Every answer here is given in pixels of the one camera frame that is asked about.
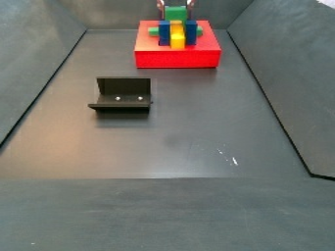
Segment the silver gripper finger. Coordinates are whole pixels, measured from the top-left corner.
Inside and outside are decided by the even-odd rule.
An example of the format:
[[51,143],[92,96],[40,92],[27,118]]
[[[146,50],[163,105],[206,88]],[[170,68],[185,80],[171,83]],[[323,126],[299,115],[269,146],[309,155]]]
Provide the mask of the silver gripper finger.
[[166,1],[165,1],[165,0],[158,0],[158,1],[157,1],[157,5],[158,5],[158,9],[159,9],[161,11],[163,11],[165,8],[166,8]]
[[193,20],[193,9],[195,5],[195,0],[186,0],[186,7],[187,7],[187,19]]

